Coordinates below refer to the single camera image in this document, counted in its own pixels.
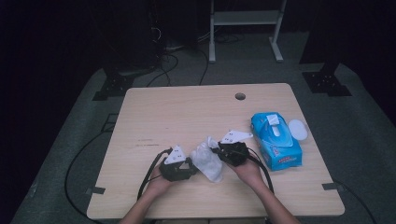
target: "black cable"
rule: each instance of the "black cable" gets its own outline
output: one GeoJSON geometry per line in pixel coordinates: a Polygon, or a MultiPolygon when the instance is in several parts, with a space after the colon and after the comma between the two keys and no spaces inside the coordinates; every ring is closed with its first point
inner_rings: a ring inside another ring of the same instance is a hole
{"type": "Polygon", "coordinates": [[[259,155],[250,147],[247,148],[249,151],[253,152],[254,155],[256,155],[257,159],[262,163],[262,160],[260,159],[259,155]]]}
{"type": "Polygon", "coordinates": [[[97,220],[93,220],[93,219],[89,218],[89,217],[87,216],[87,214],[83,213],[81,210],[79,210],[79,209],[76,207],[76,205],[75,205],[75,204],[73,203],[73,201],[71,200],[71,198],[70,198],[70,196],[69,196],[69,192],[68,192],[68,190],[67,190],[67,179],[68,179],[68,177],[69,177],[70,170],[71,170],[71,168],[73,167],[73,164],[75,163],[76,159],[77,159],[78,156],[81,154],[81,152],[83,152],[84,149],[85,149],[90,143],[92,143],[94,140],[96,140],[96,138],[98,138],[99,136],[101,136],[103,133],[107,133],[109,130],[112,130],[113,128],[114,128],[114,126],[111,126],[111,127],[107,128],[107,129],[105,129],[104,131],[99,132],[99,134],[97,134],[94,138],[92,138],[90,141],[88,141],[88,142],[78,151],[78,153],[76,154],[76,156],[75,156],[75,157],[73,158],[73,160],[70,162],[69,167],[67,168],[66,176],[65,176],[65,178],[64,178],[64,194],[65,194],[65,196],[66,196],[67,201],[72,205],[72,207],[73,207],[79,214],[81,214],[82,216],[84,216],[85,218],[91,220],[91,221],[94,222],[94,223],[100,223],[100,224],[101,224],[102,222],[97,221],[97,220]]]}
{"type": "Polygon", "coordinates": [[[150,167],[148,168],[148,172],[146,173],[146,176],[145,176],[145,178],[143,179],[142,184],[140,185],[140,189],[139,189],[139,192],[137,193],[137,199],[136,199],[136,200],[139,200],[139,198],[142,196],[142,194],[143,194],[143,189],[145,188],[145,186],[146,186],[147,183],[149,182],[149,177],[151,176],[151,173],[152,173],[152,171],[154,170],[155,165],[157,165],[158,160],[161,158],[161,156],[162,156],[164,153],[170,154],[170,153],[172,152],[172,150],[173,150],[172,148],[166,149],[166,150],[160,152],[160,153],[155,157],[154,161],[151,163],[150,167]]]}
{"type": "Polygon", "coordinates": [[[209,66],[209,59],[207,58],[207,55],[204,53],[203,50],[201,50],[201,49],[198,49],[198,50],[201,51],[202,54],[204,54],[204,56],[205,56],[205,61],[206,61],[206,66],[205,66],[204,73],[202,74],[201,80],[199,81],[199,84],[198,84],[199,86],[201,86],[201,85],[202,85],[202,81],[204,80],[204,77],[205,77],[205,75],[206,75],[207,68],[208,68],[208,66],[209,66]]]}
{"type": "MultiPolygon", "coordinates": [[[[232,153],[239,154],[239,155],[242,155],[242,156],[246,156],[244,153],[241,153],[241,152],[239,152],[239,151],[231,150],[231,152],[232,152],[232,153]]],[[[273,193],[275,193],[275,192],[274,192],[274,186],[273,186],[273,183],[272,183],[272,180],[271,180],[271,176],[270,176],[270,174],[268,173],[267,168],[265,168],[264,164],[263,164],[262,161],[260,160],[260,158],[258,157],[258,159],[256,159],[256,158],[252,157],[251,155],[247,155],[246,157],[247,157],[247,159],[249,159],[249,160],[253,161],[254,163],[256,163],[257,165],[259,165],[260,168],[262,168],[262,171],[264,172],[265,178],[267,179],[268,188],[269,188],[273,193]]]]}
{"type": "Polygon", "coordinates": [[[174,64],[169,70],[163,71],[161,74],[159,74],[158,76],[154,77],[154,78],[146,85],[146,87],[149,87],[149,86],[151,85],[151,83],[155,81],[155,79],[157,79],[158,77],[161,77],[161,76],[163,76],[163,75],[167,75],[167,77],[168,77],[168,83],[170,84],[170,78],[169,78],[169,76],[168,76],[167,73],[170,72],[170,71],[172,71],[173,69],[175,69],[175,68],[177,67],[177,65],[178,65],[178,58],[177,58],[176,56],[172,55],[172,54],[167,54],[166,56],[170,56],[170,57],[174,58],[174,59],[176,60],[175,64],[174,64]]]}
{"type": "Polygon", "coordinates": [[[364,209],[366,210],[367,214],[370,216],[370,218],[373,221],[373,223],[376,224],[375,217],[373,216],[372,212],[370,211],[370,209],[366,205],[366,203],[361,199],[361,197],[359,197],[350,187],[348,187],[346,184],[342,183],[341,181],[338,181],[338,180],[336,180],[334,178],[332,178],[332,181],[334,181],[335,183],[341,185],[344,189],[349,191],[359,201],[359,203],[361,203],[361,205],[364,207],[364,209]]]}
{"type": "Polygon", "coordinates": [[[270,176],[270,174],[268,173],[267,168],[265,168],[264,164],[262,164],[262,162],[260,162],[259,160],[257,160],[256,158],[254,158],[254,157],[252,157],[252,156],[250,156],[250,155],[248,155],[247,158],[250,159],[251,161],[254,161],[256,164],[258,164],[258,165],[260,166],[260,168],[262,168],[262,170],[264,171],[265,178],[267,179],[267,182],[268,182],[268,188],[269,188],[273,193],[275,193],[275,192],[274,192],[274,186],[273,186],[272,180],[271,180],[271,176],[270,176]]]}

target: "blue tissue box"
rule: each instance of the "blue tissue box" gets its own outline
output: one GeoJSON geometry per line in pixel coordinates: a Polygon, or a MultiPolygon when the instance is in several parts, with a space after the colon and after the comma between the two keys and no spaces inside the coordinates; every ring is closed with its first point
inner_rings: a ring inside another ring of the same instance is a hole
{"type": "Polygon", "coordinates": [[[279,113],[255,114],[251,118],[251,129],[268,168],[277,171],[303,164],[300,144],[291,136],[279,113]]]}

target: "white tissue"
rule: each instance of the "white tissue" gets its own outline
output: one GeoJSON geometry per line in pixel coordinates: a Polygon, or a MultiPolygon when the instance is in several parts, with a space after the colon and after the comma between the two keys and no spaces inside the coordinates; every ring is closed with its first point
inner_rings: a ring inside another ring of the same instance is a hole
{"type": "Polygon", "coordinates": [[[219,156],[212,152],[211,147],[219,147],[218,143],[207,137],[191,154],[192,163],[212,182],[218,183],[222,179],[222,162],[219,156]]]}

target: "person's right hand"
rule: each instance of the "person's right hand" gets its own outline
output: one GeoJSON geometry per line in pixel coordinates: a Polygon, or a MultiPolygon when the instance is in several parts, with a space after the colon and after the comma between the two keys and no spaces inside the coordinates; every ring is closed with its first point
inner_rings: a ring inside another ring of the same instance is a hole
{"type": "Polygon", "coordinates": [[[254,161],[247,159],[245,163],[236,167],[230,164],[227,165],[251,188],[263,183],[260,167],[254,161]]]}

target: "wooden table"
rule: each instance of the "wooden table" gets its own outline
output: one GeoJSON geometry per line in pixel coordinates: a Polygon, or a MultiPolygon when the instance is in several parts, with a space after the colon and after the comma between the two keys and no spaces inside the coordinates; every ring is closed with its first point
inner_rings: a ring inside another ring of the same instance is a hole
{"type": "MultiPolygon", "coordinates": [[[[250,132],[250,118],[276,111],[286,121],[304,115],[288,84],[247,84],[133,88],[128,90],[111,137],[90,218],[121,218],[136,201],[140,184],[158,153],[180,145],[186,155],[208,136],[220,141],[231,129],[250,132]],[[245,100],[235,95],[243,93],[245,100]]],[[[253,138],[245,141],[257,152],[253,138]]],[[[303,166],[270,172],[276,196],[295,216],[338,216],[345,207],[312,136],[300,143],[303,166]]],[[[211,183],[201,173],[173,186],[149,209],[152,218],[265,217],[254,192],[225,164],[223,180],[211,183]]]]}

